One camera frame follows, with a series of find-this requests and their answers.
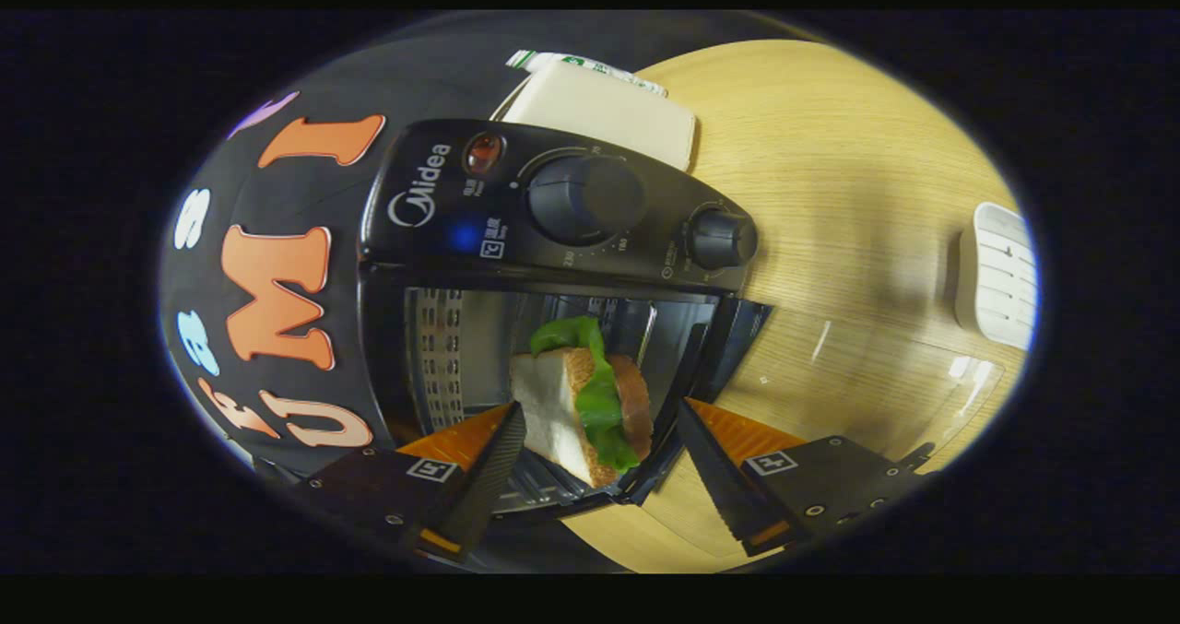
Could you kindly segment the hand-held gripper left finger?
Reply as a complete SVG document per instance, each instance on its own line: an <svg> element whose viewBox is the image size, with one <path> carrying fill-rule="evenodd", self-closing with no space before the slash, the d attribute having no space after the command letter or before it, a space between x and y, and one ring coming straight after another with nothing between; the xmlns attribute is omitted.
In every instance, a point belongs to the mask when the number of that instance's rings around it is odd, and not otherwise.
<svg viewBox="0 0 1180 624"><path fill-rule="evenodd" d="M295 500L384 551L464 561L480 543L526 435L513 401L399 449L350 452Z"/></svg>

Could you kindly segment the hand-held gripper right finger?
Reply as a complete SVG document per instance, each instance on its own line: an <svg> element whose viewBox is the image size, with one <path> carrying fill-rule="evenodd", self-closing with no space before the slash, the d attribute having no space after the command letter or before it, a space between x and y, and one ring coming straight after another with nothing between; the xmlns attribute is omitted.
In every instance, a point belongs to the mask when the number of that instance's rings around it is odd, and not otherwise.
<svg viewBox="0 0 1180 624"><path fill-rule="evenodd" d="M868 523L927 481L920 444L899 460L843 435L804 441L694 398L678 402L678 436L746 554L796 551Z"/></svg>

